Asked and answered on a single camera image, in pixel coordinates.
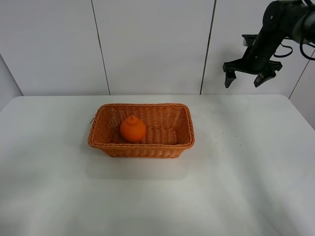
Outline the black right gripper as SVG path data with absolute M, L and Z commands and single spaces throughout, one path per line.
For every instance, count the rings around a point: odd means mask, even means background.
M 255 87 L 275 78 L 275 71 L 280 71 L 283 65 L 279 61 L 270 60 L 270 58 L 275 53 L 282 40 L 282 33 L 259 32 L 255 42 L 251 47 L 247 47 L 242 58 L 223 64 L 225 87 L 229 88 L 236 79 L 235 71 L 247 74 L 259 74 L 253 83 Z

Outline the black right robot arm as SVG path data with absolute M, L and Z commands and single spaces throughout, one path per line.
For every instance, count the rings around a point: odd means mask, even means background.
M 304 52 L 303 46 L 315 45 L 315 5 L 310 0 L 273 1 L 264 12 L 259 34 L 242 37 L 247 48 L 243 57 L 222 66 L 226 88 L 236 79 L 237 71 L 256 75 L 255 87 L 275 78 L 283 65 L 271 57 L 278 57 L 275 52 L 285 39 L 298 43 L 302 56 L 314 60 Z

